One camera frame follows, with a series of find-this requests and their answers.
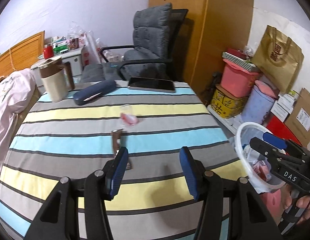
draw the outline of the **gold paper bag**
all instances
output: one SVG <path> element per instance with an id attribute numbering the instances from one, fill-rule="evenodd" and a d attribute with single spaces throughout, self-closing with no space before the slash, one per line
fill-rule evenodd
<path id="1" fill-rule="evenodd" d="M 287 93 L 292 88 L 303 59 L 301 48 L 290 37 L 268 25 L 252 63 L 281 92 Z"/>

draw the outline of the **pink container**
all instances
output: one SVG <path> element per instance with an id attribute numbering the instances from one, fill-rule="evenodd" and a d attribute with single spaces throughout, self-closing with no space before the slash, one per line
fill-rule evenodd
<path id="1" fill-rule="evenodd" d="M 226 64 L 221 81 L 222 88 L 237 98 L 248 96 L 255 80 L 259 79 L 260 72 L 249 72 L 225 58 L 223 60 Z"/>
<path id="2" fill-rule="evenodd" d="M 268 208 L 268 211 L 271 213 L 273 218 L 278 218 L 283 212 L 281 209 L 281 190 L 277 190 L 274 193 L 263 193 L 260 195 L 265 206 Z"/>

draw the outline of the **wooden headboard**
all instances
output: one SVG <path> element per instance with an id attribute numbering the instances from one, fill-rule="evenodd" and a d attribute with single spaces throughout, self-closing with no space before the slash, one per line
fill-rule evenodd
<path id="1" fill-rule="evenodd" d="M 42 54 L 44 47 L 44 36 L 45 31 L 37 33 L 3 53 L 0 56 L 0 77 L 6 77 L 14 72 L 11 61 L 16 70 L 29 68 L 37 62 L 37 57 Z"/>

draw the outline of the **white wall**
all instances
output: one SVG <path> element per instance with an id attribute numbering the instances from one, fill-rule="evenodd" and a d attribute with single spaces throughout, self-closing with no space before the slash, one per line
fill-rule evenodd
<path id="1" fill-rule="evenodd" d="M 254 0 L 248 45 L 256 51 L 267 25 L 292 38 L 302 49 L 304 61 L 293 85 L 297 92 L 310 92 L 310 21 L 296 0 Z"/>
<path id="2" fill-rule="evenodd" d="M 11 0 L 0 15 L 0 53 L 46 31 L 67 35 L 71 21 L 109 46 L 132 43 L 133 16 L 148 0 Z"/>
<path id="3" fill-rule="evenodd" d="M 254 0 L 254 8 L 281 15 L 310 32 L 310 20 L 296 0 Z"/>

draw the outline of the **yellow box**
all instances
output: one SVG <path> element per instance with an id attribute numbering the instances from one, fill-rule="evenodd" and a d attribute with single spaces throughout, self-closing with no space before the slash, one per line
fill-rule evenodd
<path id="1" fill-rule="evenodd" d="M 217 85 L 211 106 L 222 118 L 231 118 L 242 112 L 248 98 L 248 96 L 236 98 L 220 85 Z"/>

